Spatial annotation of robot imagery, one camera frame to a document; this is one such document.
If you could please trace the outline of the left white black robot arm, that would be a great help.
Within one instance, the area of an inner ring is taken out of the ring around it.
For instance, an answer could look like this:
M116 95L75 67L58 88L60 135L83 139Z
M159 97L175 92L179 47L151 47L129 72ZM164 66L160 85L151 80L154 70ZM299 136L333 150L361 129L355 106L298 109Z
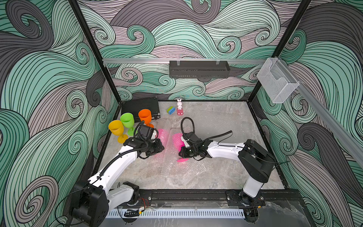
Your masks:
M89 179L80 180L74 185L70 193L69 214L89 227L98 227L110 210L124 203L138 204L139 186L124 182L112 189L112 185L141 154L150 157L164 150L158 136L158 130L152 125L140 122L133 136L124 142L120 151L104 168Z

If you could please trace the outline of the magenta wine glass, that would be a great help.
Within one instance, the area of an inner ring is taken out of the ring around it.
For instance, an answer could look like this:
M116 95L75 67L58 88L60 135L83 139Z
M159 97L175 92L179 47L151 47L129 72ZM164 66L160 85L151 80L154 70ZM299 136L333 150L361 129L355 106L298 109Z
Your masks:
M184 142L182 141L182 133L176 133L172 136L174 146L176 148L177 153L179 153L182 147L185 146Z

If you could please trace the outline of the bubble wrap of magenta glass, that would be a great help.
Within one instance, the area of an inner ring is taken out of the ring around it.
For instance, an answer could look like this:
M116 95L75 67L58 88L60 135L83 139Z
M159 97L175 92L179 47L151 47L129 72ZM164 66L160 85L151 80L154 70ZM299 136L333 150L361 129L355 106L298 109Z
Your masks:
M178 162L181 157L178 155L172 139L172 136L176 133L181 133L181 131L171 129L170 152L163 159L161 175L173 183L187 183L197 175L210 170L210 168L203 161L196 161L193 158Z

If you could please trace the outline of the pink wine glass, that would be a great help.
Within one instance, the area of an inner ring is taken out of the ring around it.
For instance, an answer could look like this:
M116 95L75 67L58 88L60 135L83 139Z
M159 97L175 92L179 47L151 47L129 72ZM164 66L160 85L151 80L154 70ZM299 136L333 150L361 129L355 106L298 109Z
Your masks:
M166 129L159 129L158 133L158 138L160 139L162 145L166 147L169 139L169 131Z

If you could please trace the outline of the bubble wrap of pink glass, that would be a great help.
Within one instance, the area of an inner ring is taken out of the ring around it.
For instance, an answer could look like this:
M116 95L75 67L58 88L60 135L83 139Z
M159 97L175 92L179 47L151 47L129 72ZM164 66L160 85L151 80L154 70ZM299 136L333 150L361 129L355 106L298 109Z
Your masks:
M164 150L155 155L155 160L162 161L165 156L167 156L170 152L170 136L171 131L169 129L159 129L159 136L158 138L161 140L161 143L164 147Z

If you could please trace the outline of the yellow wine glass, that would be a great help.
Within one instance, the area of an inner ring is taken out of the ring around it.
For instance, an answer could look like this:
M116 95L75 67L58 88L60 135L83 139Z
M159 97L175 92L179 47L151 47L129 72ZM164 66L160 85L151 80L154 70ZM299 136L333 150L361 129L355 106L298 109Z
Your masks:
M128 136L124 134L124 126L120 120L111 121L108 125L108 129L113 135L118 137L117 141L120 144L123 144L128 139Z

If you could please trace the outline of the green plastic wine glass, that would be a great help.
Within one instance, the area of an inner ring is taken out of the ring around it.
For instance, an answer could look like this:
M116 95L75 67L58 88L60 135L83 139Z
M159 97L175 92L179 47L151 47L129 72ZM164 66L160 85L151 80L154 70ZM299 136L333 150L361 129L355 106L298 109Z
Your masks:
M127 134L132 137L134 134L134 124L135 124L135 120L134 120L134 116L132 113L124 113L121 115L120 117L121 122L123 123L123 126L128 128L128 132Z

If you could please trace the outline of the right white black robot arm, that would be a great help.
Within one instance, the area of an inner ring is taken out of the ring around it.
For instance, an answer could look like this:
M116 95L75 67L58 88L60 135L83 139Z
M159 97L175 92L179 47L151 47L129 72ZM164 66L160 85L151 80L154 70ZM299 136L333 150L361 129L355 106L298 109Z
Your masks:
M232 131L202 140L195 134L195 124L190 117L182 119L181 132L181 140L184 143L179 152L181 158L200 157L200 161L205 158L225 158L240 161L249 175L239 195L242 205L251 208L265 205L260 190L268 182L274 167L278 164L270 152L251 139L244 143L214 141L216 138L232 134Z

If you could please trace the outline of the orange plastic wine glass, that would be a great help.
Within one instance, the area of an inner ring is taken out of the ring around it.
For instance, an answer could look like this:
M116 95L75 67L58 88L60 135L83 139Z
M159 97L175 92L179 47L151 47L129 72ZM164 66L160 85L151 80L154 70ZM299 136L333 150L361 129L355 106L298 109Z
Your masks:
M148 127L154 128L153 124L151 124L152 114L149 109L142 109L139 111L138 116L141 121L144 121L144 124Z

